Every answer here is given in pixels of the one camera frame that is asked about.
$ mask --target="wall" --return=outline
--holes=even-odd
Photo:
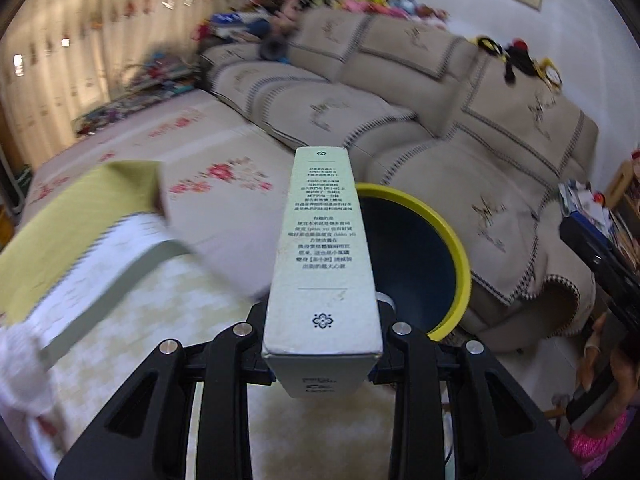
[[[600,127],[593,183],[604,188],[640,142],[640,48],[609,0],[418,0],[451,14],[449,28],[505,44],[523,38],[534,58],[551,58],[564,94]]]

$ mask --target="bucket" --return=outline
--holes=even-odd
[[[398,320],[440,341],[460,322],[471,295],[462,243],[417,198],[377,184],[356,189],[376,290],[391,298]]]

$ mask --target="curtain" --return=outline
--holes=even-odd
[[[240,0],[26,0],[0,40],[0,99],[34,168],[76,141],[72,121],[124,92],[158,48],[189,56],[191,32]]]

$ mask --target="sofa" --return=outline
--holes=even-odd
[[[211,94],[292,149],[343,146],[356,180],[401,189],[456,230],[474,286],[462,327],[494,351],[581,329],[593,275],[559,238],[556,189],[586,181],[598,128],[562,94],[465,38],[318,8],[289,63],[255,44],[202,54]]]

